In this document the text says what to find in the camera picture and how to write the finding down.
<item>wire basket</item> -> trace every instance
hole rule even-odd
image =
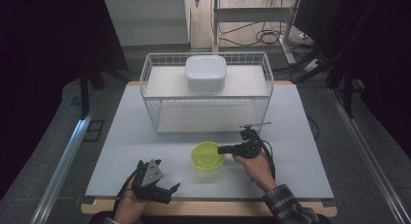
[[[227,77],[221,92],[199,94],[188,89],[185,62],[194,55],[226,59]],[[263,52],[150,53],[140,81],[157,133],[238,132],[239,126],[262,124],[273,89]]]

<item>checkered shirt sleeve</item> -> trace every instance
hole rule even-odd
[[[103,224],[120,224],[120,223],[112,220],[112,219],[109,218],[109,217],[106,217],[106,219],[104,219]]]
[[[317,223],[318,216],[311,208],[304,208],[287,185],[283,184],[263,196],[269,210],[281,224]]]

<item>green bowl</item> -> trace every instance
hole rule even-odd
[[[213,171],[223,165],[224,154],[218,154],[217,147],[219,144],[214,142],[203,142],[191,151],[191,159],[194,168],[201,171]]]

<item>white container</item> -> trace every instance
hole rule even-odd
[[[192,92],[220,92],[226,75],[226,59],[219,55],[191,56],[185,64],[185,78]]]

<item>hand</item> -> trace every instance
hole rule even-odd
[[[239,155],[233,155],[233,158],[244,167],[247,175],[250,176],[264,192],[269,192],[277,187],[271,175],[269,159],[263,151],[252,159],[243,158]]]
[[[121,201],[118,204],[117,212],[114,216],[114,221],[121,224],[136,223],[142,216],[142,212],[148,206],[149,201],[138,200],[131,190],[134,177],[130,179],[127,188],[121,196]]]

